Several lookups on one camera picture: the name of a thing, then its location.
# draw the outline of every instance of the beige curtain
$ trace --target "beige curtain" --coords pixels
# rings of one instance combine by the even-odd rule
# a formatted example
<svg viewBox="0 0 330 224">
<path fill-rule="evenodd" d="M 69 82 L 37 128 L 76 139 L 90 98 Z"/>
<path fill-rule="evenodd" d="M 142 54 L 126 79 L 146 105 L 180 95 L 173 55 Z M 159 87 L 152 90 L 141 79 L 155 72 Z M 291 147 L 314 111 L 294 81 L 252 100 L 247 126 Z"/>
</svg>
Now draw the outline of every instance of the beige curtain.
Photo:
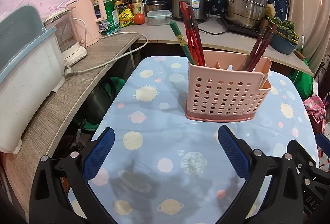
<svg viewBox="0 0 330 224">
<path fill-rule="evenodd" d="M 288 19 L 296 33 L 305 37 L 303 55 L 315 73 L 330 50 L 330 0 L 289 0 Z"/>
</svg>

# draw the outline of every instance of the green chopstick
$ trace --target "green chopstick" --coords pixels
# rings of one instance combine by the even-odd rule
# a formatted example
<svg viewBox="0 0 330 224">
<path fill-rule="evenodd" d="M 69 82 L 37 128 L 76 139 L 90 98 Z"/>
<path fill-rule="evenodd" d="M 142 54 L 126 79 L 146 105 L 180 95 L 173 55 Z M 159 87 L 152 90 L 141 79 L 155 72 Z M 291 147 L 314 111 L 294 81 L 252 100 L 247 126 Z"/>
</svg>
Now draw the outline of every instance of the green chopstick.
<svg viewBox="0 0 330 224">
<path fill-rule="evenodd" d="M 190 64 L 194 65 L 195 64 L 194 59 L 192 58 L 192 56 L 190 54 L 190 51 L 187 46 L 187 42 L 184 40 L 184 37 L 182 36 L 178 25 L 176 24 L 176 22 L 172 21 L 172 22 L 170 22 L 170 27 L 172 28 L 174 35 L 177 37 L 178 41 L 180 42 L 180 46 L 181 46 L 183 52 L 185 53 L 185 55 L 187 56 Z"/>
</svg>

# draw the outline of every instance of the planet pattern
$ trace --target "planet pattern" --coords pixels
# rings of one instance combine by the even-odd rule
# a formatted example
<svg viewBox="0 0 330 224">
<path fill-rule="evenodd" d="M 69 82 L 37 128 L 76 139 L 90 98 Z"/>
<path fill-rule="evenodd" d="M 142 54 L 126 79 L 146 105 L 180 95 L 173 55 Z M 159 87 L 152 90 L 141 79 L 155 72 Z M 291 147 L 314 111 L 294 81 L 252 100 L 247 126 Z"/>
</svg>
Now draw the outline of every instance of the planet pattern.
<svg viewBox="0 0 330 224">
<path fill-rule="evenodd" d="M 267 156 L 282 157 L 288 142 L 296 139 L 318 164 L 315 136 L 295 87 L 276 72 L 269 73 L 269 82 L 272 89 L 254 119 L 192 121 L 184 115 L 187 59 L 142 60 L 93 136 L 95 140 L 111 127 L 116 137 L 89 186 L 118 223 L 216 223 L 224 212 L 219 205 L 227 208 L 244 182 L 219 144 L 223 124 Z M 259 196 L 249 215 L 258 212 Z M 85 217 L 72 190 L 68 197 Z"/>
</svg>

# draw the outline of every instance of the wooden handle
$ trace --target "wooden handle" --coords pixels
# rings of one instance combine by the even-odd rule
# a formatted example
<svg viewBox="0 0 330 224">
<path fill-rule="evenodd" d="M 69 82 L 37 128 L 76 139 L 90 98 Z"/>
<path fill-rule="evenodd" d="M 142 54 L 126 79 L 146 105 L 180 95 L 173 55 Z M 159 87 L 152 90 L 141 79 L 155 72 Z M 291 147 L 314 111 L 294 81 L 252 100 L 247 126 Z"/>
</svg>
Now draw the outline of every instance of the wooden handle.
<svg viewBox="0 0 330 224">
<path fill-rule="evenodd" d="M 301 52 L 298 52 L 297 50 L 294 50 L 293 53 L 299 57 L 301 61 L 305 60 L 305 57 L 301 54 Z"/>
</svg>

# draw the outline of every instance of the pink utensil holder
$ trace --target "pink utensil holder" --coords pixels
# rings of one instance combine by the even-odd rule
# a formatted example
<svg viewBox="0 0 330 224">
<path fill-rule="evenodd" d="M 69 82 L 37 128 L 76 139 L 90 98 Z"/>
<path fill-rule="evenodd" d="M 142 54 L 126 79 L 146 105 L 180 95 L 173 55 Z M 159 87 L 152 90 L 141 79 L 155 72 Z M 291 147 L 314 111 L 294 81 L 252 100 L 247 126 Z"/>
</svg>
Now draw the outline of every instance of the pink utensil holder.
<svg viewBox="0 0 330 224">
<path fill-rule="evenodd" d="M 188 119 L 204 122 L 253 119 L 272 87 L 265 75 L 272 62 L 261 57 L 255 72 L 240 71 L 247 57 L 235 52 L 204 50 L 206 67 L 189 63 L 185 108 Z"/>
</svg>

